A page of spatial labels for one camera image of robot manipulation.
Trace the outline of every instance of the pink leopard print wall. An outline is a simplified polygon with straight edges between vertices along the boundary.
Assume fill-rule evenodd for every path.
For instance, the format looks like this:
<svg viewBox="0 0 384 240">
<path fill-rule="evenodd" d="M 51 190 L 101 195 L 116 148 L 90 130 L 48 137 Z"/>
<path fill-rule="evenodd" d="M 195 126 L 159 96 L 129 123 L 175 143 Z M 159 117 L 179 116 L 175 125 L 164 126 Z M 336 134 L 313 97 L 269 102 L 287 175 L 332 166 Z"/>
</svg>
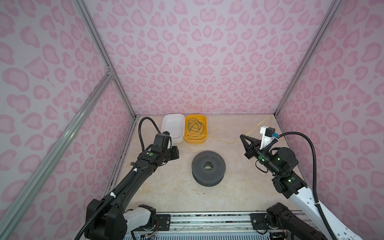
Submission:
<svg viewBox="0 0 384 240">
<path fill-rule="evenodd" d="M 106 69 L 71 0 L 0 3 L 0 217 Z"/>
<path fill-rule="evenodd" d="M 131 119 L 110 83 L 49 176 L 11 240 L 73 239 L 88 203 L 101 199 Z"/>
<path fill-rule="evenodd" d="M 331 0 L 86 0 L 137 114 L 273 113 Z"/>
<path fill-rule="evenodd" d="M 311 138 L 319 199 L 366 240 L 384 237 L 383 12 L 383 1 L 345 2 L 278 118 Z M 292 147 L 312 180 L 309 145 Z"/>
</svg>

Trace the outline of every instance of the yellow bowl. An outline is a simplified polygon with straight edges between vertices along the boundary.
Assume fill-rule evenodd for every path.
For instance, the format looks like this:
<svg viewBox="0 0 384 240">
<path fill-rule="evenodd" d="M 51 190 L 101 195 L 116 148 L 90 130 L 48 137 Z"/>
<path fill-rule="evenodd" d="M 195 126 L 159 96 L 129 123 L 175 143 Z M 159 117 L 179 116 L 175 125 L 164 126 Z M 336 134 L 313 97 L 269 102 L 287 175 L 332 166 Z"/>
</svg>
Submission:
<svg viewBox="0 0 384 240">
<path fill-rule="evenodd" d="M 207 118 L 201 114 L 185 117 L 184 138 L 190 144 L 202 144 L 207 140 Z"/>
</svg>

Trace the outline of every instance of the beige table surface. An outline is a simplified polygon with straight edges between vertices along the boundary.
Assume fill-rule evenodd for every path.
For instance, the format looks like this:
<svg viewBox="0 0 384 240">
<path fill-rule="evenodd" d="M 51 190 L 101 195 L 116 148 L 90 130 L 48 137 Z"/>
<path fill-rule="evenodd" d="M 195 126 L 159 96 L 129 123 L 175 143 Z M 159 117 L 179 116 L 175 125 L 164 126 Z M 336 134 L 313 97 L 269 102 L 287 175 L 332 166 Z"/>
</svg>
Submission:
<svg viewBox="0 0 384 240">
<path fill-rule="evenodd" d="M 227 142 L 239 140 L 240 134 L 249 133 L 258 123 L 269 115 L 224 115 L 207 116 L 208 135 Z M 260 127 L 270 126 L 281 133 L 276 119 L 271 118 L 261 124 L 249 136 L 260 139 Z M 161 130 L 163 116 L 153 116 Z M 130 171 L 130 162 L 135 162 L 141 152 L 141 145 L 136 125 L 134 137 L 123 164 L 119 181 Z M 145 147 L 153 143 L 156 129 L 149 120 L 142 124 L 142 137 Z M 208 137 L 203 144 L 188 144 L 185 140 L 177 144 L 180 158 L 159 167 L 139 188 L 127 209 L 134 209 L 140 204 L 156 208 L 157 212 L 212 212 L 212 211 L 265 211 L 277 202 L 290 210 L 299 210 L 291 201 L 276 192 L 272 183 L 272 174 L 260 172 L 255 167 L 255 158 L 248 160 L 242 142 L 227 144 Z M 274 147 L 287 147 L 279 141 Z M 220 154 L 226 164 L 223 180 L 216 186 L 204 187 L 193 176 L 191 163 L 202 151 L 214 151 Z M 295 172 L 301 176 L 296 167 Z"/>
</svg>

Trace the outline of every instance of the white bowl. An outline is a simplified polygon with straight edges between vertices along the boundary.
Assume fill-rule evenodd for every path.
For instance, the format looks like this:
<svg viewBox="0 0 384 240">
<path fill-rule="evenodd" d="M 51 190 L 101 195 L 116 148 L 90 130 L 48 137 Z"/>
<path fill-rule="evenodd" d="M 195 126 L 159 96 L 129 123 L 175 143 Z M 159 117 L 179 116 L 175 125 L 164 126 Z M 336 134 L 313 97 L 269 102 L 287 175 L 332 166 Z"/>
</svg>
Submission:
<svg viewBox="0 0 384 240">
<path fill-rule="evenodd" d="M 161 124 L 161 132 L 169 132 L 172 138 L 172 144 L 183 141 L 184 121 L 185 117 L 180 113 L 168 114 L 164 116 L 163 123 Z"/>
</svg>

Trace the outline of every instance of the perforated spool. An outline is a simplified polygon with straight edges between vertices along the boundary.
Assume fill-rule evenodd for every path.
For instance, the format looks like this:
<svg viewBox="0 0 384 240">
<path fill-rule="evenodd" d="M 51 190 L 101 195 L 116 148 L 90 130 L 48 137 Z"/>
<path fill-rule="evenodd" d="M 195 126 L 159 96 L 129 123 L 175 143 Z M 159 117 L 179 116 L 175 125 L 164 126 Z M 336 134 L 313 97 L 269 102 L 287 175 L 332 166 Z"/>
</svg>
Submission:
<svg viewBox="0 0 384 240">
<path fill-rule="evenodd" d="M 192 161 L 192 175 L 196 182 L 206 187 L 212 187 L 221 182 L 225 173 L 224 159 L 212 151 L 204 151 L 195 156 Z"/>
</svg>

